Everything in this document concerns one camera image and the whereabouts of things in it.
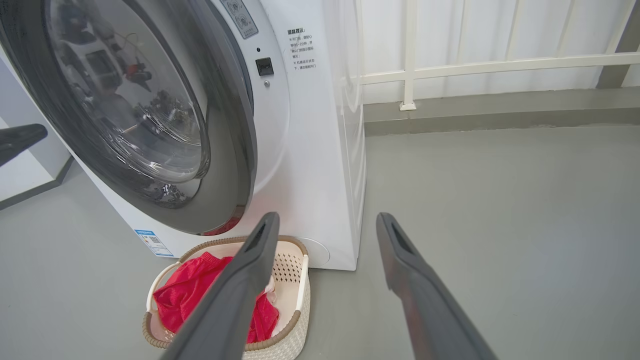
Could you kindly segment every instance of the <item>woven basket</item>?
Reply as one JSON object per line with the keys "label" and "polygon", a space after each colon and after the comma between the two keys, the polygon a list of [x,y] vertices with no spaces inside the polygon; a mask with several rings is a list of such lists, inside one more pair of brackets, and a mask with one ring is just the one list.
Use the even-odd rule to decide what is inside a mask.
{"label": "woven basket", "polygon": [[[198,245],[156,277],[149,289],[147,313],[142,322],[142,333],[151,345],[167,348],[173,341],[174,333],[164,328],[160,322],[153,297],[153,293],[169,278],[169,273],[173,273],[185,261],[197,258],[205,251],[217,258],[234,256],[245,240],[246,237],[229,238]],[[280,318],[270,339],[244,346],[243,359],[295,359],[300,354],[307,338],[311,303],[308,264],[307,248],[300,241],[290,236],[278,237],[271,275],[275,281],[274,306],[280,311]]]}

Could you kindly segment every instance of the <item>door glass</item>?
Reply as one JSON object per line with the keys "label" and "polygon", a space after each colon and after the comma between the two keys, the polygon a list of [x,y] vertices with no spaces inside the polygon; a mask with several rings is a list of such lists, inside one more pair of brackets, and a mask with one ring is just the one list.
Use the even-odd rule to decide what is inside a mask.
{"label": "door glass", "polygon": [[113,0],[51,0],[46,18],[83,121],[127,166],[170,184],[192,180],[202,160],[198,117],[145,23]]}

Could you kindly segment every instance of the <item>front-loading washing machine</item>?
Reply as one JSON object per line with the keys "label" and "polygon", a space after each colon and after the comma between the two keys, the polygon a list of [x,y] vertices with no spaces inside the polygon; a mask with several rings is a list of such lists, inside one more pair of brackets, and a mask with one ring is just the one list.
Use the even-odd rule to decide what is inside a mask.
{"label": "front-loading washing machine", "polygon": [[354,270],[366,174],[357,6],[1,0],[1,55],[155,255],[248,235],[277,211],[311,266]]}

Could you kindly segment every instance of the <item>floor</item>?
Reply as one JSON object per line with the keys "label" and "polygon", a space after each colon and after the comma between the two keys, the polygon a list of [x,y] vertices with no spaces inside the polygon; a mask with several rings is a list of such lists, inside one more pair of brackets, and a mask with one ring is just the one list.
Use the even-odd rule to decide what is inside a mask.
{"label": "floor", "polygon": [[[640,127],[367,138],[358,270],[311,270],[299,359],[410,359],[375,216],[396,216],[501,359],[640,356]],[[156,359],[151,256],[78,166],[0,211],[0,358]]]}

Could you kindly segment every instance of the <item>brown basket rim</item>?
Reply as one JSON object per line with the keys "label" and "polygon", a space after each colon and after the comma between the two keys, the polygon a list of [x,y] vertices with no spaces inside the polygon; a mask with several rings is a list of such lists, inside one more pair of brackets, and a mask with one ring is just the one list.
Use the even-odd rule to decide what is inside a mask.
{"label": "brown basket rim", "polygon": [[[211,241],[207,241],[205,243],[201,243],[200,245],[197,245],[196,247],[193,247],[191,250],[185,252],[184,255],[182,255],[182,257],[180,257],[178,262],[179,263],[183,263],[183,262],[187,261],[190,256],[192,256],[193,254],[195,254],[196,252],[198,252],[198,251],[200,251],[200,250],[202,250],[204,248],[212,247],[212,246],[215,246],[215,245],[230,244],[230,243],[243,243],[243,242],[246,241],[246,239],[247,239],[247,236],[238,236],[238,237],[235,237],[235,238],[211,240]],[[278,241],[286,241],[286,242],[289,242],[289,243],[293,243],[298,248],[300,248],[300,250],[302,251],[303,255],[307,255],[308,256],[307,248],[305,247],[305,245],[302,243],[302,241],[294,238],[293,236],[280,235],[280,236],[278,236]],[[148,343],[150,343],[151,345],[153,345],[155,347],[159,347],[159,348],[168,348],[169,345],[171,345],[171,343],[169,341],[164,341],[164,340],[157,339],[151,333],[151,316],[152,316],[152,314],[150,312],[147,311],[145,313],[144,320],[142,321],[142,335],[144,335],[146,341]],[[271,338],[269,338],[267,340],[264,340],[264,341],[260,341],[260,342],[257,342],[257,343],[251,343],[251,344],[244,344],[244,351],[262,350],[262,349],[271,347],[271,346],[279,343],[287,335],[289,335],[289,333],[293,330],[293,328],[298,323],[298,320],[300,319],[300,316],[301,316],[300,310],[295,310],[295,312],[293,313],[293,316],[291,317],[291,319],[287,323],[287,326],[285,326],[278,334],[276,334],[275,336],[272,336]]]}

